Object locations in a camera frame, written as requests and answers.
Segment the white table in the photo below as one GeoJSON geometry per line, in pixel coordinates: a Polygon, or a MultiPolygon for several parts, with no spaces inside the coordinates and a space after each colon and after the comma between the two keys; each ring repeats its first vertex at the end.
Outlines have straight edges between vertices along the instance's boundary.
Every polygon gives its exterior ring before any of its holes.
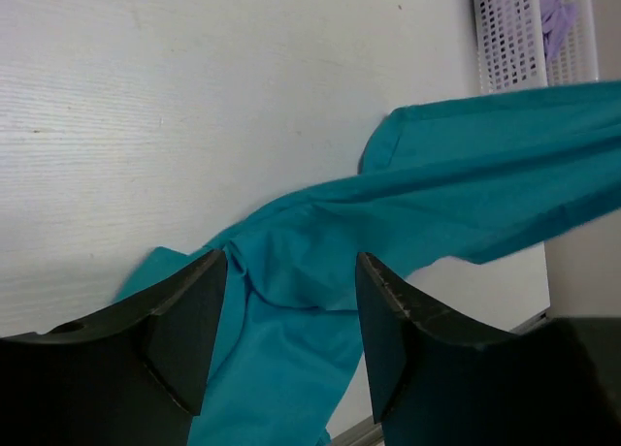
{"type": "Polygon", "coordinates": [[[104,306],[152,247],[353,175],[383,115],[478,89],[470,0],[0,1],[0,335],[104,306]]]}

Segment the purple clothing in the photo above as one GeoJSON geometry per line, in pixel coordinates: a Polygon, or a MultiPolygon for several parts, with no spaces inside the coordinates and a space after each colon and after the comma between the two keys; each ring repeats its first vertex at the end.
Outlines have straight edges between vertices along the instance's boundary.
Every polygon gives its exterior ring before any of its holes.
{"type": "Polygon", "coordinates": [[[561,51],[561,46],[577,19],[577,6],[563,0],[539,0],[545,61],[550,62],[561,51]]]}

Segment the wall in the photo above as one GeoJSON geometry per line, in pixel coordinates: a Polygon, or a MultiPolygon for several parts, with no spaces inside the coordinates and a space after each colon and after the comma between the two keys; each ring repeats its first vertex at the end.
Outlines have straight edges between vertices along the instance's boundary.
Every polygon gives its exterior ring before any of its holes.
{"type": "MultiPolygon", "coordinates": [[[[619,0],[593,0],[600,76],[621,79],[619,0]]],[[[559,314],[621,315],[621,210],[546,245],[553,309],[559,314]]]]}

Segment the perforated basket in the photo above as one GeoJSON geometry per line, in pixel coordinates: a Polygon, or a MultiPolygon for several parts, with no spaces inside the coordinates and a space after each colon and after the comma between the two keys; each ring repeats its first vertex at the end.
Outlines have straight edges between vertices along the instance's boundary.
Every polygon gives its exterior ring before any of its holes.
{"type": "Polygon", "coordinates": [[[574,2],[576,25],[547,67],[539,0],[474,0],[483,93],[598,79],[591,0],[574,2]]]}

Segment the teal shirt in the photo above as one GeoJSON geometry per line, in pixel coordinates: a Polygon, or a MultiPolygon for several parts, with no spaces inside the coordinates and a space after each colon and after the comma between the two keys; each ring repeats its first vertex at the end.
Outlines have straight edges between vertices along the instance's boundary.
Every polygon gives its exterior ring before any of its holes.
{"type": "Polygon", "coordinates": [[[414,106],[376,129],[361,174],[259,208],[190,256],[157,248],[123,299],[212,248],[225,302],[190,446],[314,446],[362,352],[354,265],[476,263],[621,204],[621,83],[414,106]]]}

